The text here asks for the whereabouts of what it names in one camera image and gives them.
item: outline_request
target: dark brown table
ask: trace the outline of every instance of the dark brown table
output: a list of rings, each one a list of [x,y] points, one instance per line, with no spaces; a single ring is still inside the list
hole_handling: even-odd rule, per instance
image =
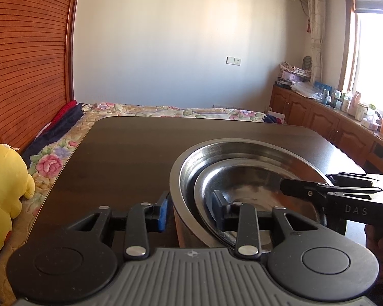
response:
[[[247,138],[290,150],[323,173],[363,170],[323,137],[305,127],[192,118],[108,117],[97,121],[51,189],[29,240],[109,205],[129,210],[155,202],[169,189],[177,157],[200,142]],[[178,246],[173,216],[163,234],[149,234],[151,247]]]

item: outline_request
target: floral bedspread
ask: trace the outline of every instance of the floral bedspread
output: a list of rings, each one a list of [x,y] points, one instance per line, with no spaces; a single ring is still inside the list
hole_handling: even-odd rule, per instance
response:
[[[9,256],[27,240],[35,218],[51,187],[54,185],[57,176],[75,148],[97,120],[109,116],[144,116],[262,122],[265,116],[261,112],[247,110],[223,108],[180,109],[169,106],[133,106],[112,103],[88,104],[84,105],[82,109],[85,111],[84,116],[58,142],[50,144],[36,155],[30,156],[31,165],[29,167],[29,174],[33,176],[35,181],[35,194],[30,200],[22,200],[23,207],[21,214],[14,221],[11,237],[0,253],[0,301],[3,305],[11,305],[15,301],[5,274],[5,266]]]

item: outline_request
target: silver screw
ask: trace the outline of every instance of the silver screw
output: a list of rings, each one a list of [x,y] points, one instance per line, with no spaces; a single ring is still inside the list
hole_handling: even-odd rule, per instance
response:
[[[129,246],[125,252],[131,257],[141,257],[146,254],[146,248],[142,246]]]
[[[249,257],[258,254],[258,248],[252,245],[243,245],[238,248],[238,252]]]

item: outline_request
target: bed headboard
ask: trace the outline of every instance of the bed headboard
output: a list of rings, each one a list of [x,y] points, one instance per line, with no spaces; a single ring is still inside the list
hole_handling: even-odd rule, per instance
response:
[[[24,149],[73,99],[76,0],[0,0],[0,143]]]

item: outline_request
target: human hand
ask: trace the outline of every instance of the human hand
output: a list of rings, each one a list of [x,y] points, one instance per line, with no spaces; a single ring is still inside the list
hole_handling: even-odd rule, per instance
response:
[[[379,261],[379,279],[377,284],[383,284],[383,237],[378,241],[374,226],[366,225],[366,247],[372,251]]]

